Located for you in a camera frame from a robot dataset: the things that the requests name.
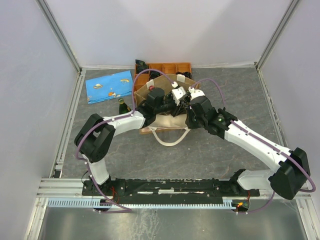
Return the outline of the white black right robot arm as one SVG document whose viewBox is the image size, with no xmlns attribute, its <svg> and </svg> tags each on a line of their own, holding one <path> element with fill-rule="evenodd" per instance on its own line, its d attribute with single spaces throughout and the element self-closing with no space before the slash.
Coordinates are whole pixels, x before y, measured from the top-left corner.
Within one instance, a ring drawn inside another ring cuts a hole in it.
<svg viewBox="0 0 320 240">
<path fill-rule="evenodd" d="M 267 170 L 242 170 L 229 183 L 231 193 L 242 195 L 247 190 L 273 190 L 284 199 L 292 200 L 310 180 L 307 153 L 297 147 L 291 150 L 251 130 L 225 108 L 215 109 L 203 94 L 191 94 L 187 107 L 190 128 L 204 128 L 209 134 L 236 144 L 262 161 Z"/>
</svg>

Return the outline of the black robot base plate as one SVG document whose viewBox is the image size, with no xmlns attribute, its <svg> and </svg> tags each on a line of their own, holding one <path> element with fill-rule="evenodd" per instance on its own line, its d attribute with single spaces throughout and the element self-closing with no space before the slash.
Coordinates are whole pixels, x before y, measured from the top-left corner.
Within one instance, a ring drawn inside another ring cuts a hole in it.
<svg viewBox="0 0 320 240">
<path fill-rule="evenodd" d="M 210 179 L 123 179 L 101 185 L 108 197 L 121 204 L 222 204 L 223 197 L 260 196 L 258 189 L 245 190 L 235 180 Z"/>
</svg>

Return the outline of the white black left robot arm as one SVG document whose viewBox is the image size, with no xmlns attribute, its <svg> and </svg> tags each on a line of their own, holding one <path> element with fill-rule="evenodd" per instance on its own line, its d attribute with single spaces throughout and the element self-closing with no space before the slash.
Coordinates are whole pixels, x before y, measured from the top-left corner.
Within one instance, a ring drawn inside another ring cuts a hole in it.
<svg viewBox="0 0 320 240">
<path fill-rule="evenodd" d="M 190 94 L 182 86 L 172 89 L 168 94 L 157 87 L 133 110 L 126 109 L 122 114 L 112 117 L 92 114 L 74 143 L 77 147 L 75 156 L 85 162 L 94 182 L 93 189 L 99 195 L 106 195 L 111 189 L 105 156 L 114 137 L 144 128 L 152 132 L 157 129 L 184 129 L 188 133 L 186 106 L 189 101 Z"/>
</svg>

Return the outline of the burlap canvas tote bag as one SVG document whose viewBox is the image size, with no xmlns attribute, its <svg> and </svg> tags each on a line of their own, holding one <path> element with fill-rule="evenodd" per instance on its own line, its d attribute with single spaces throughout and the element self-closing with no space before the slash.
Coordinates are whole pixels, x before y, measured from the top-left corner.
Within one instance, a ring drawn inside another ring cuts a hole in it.
<svg viewBox="0 0 320 240">
<path fill-rule="evenodd" d="M 140 89 L 134 91 L 135 102 L 137 105 L 141 104 L 144 100 L 147 99 L 147 95 L 150 93 L 149 87 L 154 86 L 155 88 L 163 89 L 164 93 L 167 95 L 173 89 L 171 82 L 177 82 L 181 87 L 183 87 L 186 91 L 189 87 L 191 87 L 195 81 L 189 79 L 183 75 L 176 74 L 167 74 L 156 77 L 155 79 L 149 80 L 145 85 L 143 85 Z M 150 127 L 156 128 L 188 128 L 186 124 L 187 114 L 182 114 L 178 116 L 164 115 L 163 113 L 159 113 L 156 115 L 155 121 L 149 125 Z M 189 133 L 189 131 L 185 131 L 180 138 L 178 138 L 174 142 L 165 142 L 162 141 L 157 133 L 153 132 L 153 136 L 155 139 L 163 146 L 173 147 L 179 144 Z"/>
</svg>

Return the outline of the green glass beverage bottle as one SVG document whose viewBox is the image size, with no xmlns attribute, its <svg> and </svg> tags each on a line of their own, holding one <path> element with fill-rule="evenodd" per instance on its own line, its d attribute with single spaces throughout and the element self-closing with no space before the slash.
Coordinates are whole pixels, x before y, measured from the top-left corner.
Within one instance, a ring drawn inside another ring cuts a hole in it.
<svg viewBox="0 0 320 240">
<path fill-rule="evenodd" d="M 123 98 L 119 98 L 118 103 L 119 103 L 119 107 L 118 107 L 119 115 L 127 114 L 131 111 L 131 108 L 125 103 Z"/>
</svg>

